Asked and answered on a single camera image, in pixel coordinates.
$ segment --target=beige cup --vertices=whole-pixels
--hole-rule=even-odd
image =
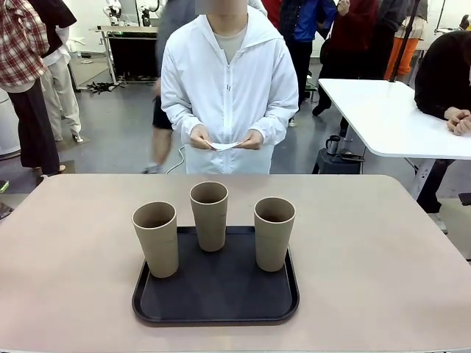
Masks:
[[[293,204],[284,199],[269,197],[255,205],[255,256],[262,270],[283,267],[295,216]]]
[[[178,269],[177,213],[171,204],[151,202],[132,215],[135,232],[152,276],[170,277]]]
[[[226,242],[227,198],[223,184],[202,182],[190,191],[198,243],[206,252],[217,252]]]

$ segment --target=red plaid shirt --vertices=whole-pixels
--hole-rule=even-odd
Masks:
[[[35,81],[46,68],[46,26],[27,0],[0,0],[0,85],[17,87]]]

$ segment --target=shorts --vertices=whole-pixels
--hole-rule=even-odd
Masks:
[[[160,97],[155,99],[154,121],[152,122],[152,125],[154,125],[156,129],[173,130],[167,114],[162,110],[162,101],[160,100]]]

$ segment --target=orange pants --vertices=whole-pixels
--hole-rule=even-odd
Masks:
[[[392,71],[394,70],[394,64],[397,61],[397,57],[399,56],[400,47],[403,44],[402,38],[395,38],[394,39],[394,46],[392,47],[391,56],[389,57],[389,64],[386,73],[384,74],[384,79],[390,79],[392,76]],[[402,60],[400,61],[399,71],[397,74],[399,76],[405,76],[411,70],[411,61],[412,57],[414,56],[415,48],[419,44],[419,39],[409,39],[406,44],[406,50],[404,51],[404,55]]]

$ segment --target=white hooded jacket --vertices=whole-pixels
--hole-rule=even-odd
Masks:
[[[162,67],[162,109],[185,146],[191,174],[268,174],[273,148],[297,111],[297,78],[280,33],[248,7],[247,33],[230,64],[205,15],[167,42]],[[263,136],[259,151],[199,150],[191,130],[204,124],[215,143],[241,142],[249,129]]]

